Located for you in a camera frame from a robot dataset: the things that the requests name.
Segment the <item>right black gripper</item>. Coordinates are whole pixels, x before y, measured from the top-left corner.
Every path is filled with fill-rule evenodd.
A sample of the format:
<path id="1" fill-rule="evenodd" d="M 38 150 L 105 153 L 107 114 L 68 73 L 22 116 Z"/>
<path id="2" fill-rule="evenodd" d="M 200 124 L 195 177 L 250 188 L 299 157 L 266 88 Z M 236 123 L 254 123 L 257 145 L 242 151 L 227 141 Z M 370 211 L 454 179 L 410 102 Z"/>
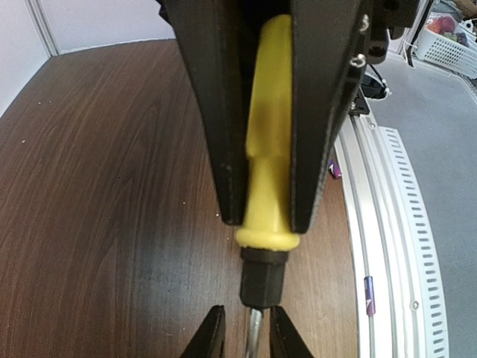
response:
<path id="1" fill-rule="evenodd" d="M 382 63 L 390 42 L 401 40 L 432 1 L 292 1 L 291 229 L 306 233 L 323 191 L 332 133 L 351 96 L 350 61 L 364 55 Z"/>

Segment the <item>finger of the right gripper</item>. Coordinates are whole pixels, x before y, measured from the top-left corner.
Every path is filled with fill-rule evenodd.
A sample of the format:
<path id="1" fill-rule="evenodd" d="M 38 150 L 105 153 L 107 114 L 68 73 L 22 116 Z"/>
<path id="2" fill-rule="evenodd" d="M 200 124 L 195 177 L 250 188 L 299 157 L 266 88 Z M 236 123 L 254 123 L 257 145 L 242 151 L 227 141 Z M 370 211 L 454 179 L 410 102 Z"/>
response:
<path id="1" fill-rule="evenodd" d="M 261 25 L 257 1 L 164 1 L 197 99 L 225 224 L 244 216 L 244 142 Z"/>

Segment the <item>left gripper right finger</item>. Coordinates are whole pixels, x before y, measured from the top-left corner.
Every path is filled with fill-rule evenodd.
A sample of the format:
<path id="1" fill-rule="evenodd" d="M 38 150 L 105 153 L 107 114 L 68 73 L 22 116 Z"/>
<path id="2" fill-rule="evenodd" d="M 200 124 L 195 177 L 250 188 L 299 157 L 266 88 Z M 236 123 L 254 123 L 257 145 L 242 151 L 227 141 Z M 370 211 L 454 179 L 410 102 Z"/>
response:
<path id="1" fill-rule="evenodd" d="M 270 311 L 270 357 L 314 357 L 281 306 L 272 307 Z"/>

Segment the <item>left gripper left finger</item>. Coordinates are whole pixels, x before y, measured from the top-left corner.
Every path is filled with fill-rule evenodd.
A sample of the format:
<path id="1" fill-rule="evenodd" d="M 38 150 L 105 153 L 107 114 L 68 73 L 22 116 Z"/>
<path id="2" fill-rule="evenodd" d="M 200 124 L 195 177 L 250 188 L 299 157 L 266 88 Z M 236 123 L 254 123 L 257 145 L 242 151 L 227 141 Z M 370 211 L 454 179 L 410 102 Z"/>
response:
<path id="1" fill-rule="evenodd" d="M 213 306 L 180 355 L 181 358 L 223 358 L 226 332 L 224 306 Z"/>

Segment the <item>yellow handled screwdriver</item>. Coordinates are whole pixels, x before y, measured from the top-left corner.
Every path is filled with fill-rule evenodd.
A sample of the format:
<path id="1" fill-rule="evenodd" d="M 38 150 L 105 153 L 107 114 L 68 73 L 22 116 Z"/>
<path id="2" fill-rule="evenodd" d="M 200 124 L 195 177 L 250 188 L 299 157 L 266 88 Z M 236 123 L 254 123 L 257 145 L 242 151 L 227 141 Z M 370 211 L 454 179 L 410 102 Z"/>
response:
<path id="1" fill-rule="evenodd" d="M 240 299 L 250 308 L 244 355 L 256 357 L 264 311 L 279 304 L 288 254 L 300 243 L 292 233 L 291 16 L 262 27 L 246 137 L 249 181 L 244 222 L 236 233 L 243 260 Z"/>

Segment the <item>purple AAA battery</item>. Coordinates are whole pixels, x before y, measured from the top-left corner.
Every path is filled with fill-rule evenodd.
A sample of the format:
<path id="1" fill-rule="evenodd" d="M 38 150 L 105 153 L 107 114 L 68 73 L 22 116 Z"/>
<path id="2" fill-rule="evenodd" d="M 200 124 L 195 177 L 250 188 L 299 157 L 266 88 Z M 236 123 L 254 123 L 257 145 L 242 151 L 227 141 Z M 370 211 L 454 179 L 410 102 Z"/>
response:
<path id="1" fill-rule="evenodd" d="M 374 285 L 373 285 L 372 276 L 366 276 L 364 278 L 364 293 L 365 293 L 366 313 L 368 316 L 372 317 L 376 314 L 376 302 L 375 302 Z"/>
<path id="2" fill-rule="evenodd" d="M 334 160 L 329 162 L 329 173 L 334 177 L 334 179 L 339 179 L 342 177 L 341 169 Z"/>

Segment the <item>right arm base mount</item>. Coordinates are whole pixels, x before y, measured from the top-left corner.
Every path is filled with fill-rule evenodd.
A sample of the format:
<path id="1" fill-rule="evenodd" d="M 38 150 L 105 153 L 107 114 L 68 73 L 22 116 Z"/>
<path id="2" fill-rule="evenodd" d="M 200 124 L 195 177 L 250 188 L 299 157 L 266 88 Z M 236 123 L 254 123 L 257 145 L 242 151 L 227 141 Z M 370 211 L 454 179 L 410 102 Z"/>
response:
<path id="1" fill-rule="evenodd" d="M 349 116 L 369 115 L 371 100 L 381 101 L 391 94 L 388 82 L 377 74 L 365 73 L 355 99 L 352 101 Z"/>

